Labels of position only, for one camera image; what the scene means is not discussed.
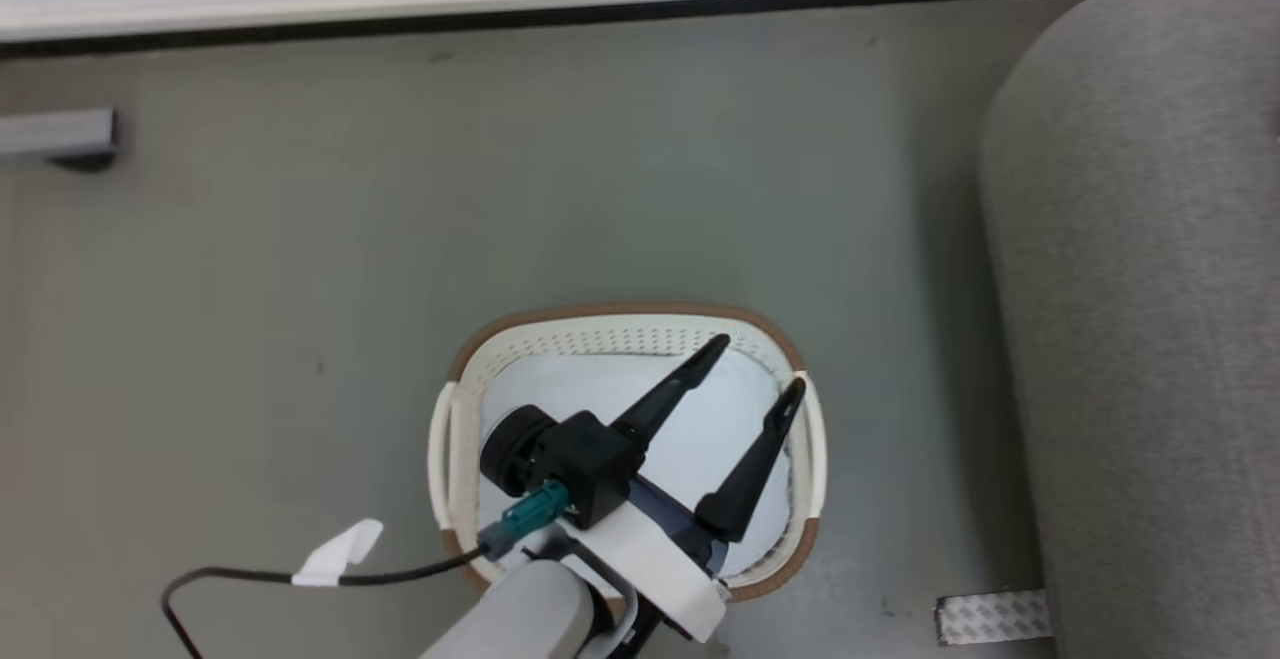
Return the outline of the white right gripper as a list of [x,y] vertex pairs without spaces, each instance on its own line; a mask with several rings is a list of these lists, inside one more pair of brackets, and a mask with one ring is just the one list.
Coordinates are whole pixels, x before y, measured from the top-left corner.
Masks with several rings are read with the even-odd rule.
[[[731,337],[717,334],[612,422],[641,457],[681,401],[710,375]],[[794,377],[768,409],[762,430],[695,516],[652,482],[631,482],[628,500],[568,536],[691,641],[708,642],[723,621],[730,591],[721,580],[727,543],[741,543],[806,394]]]

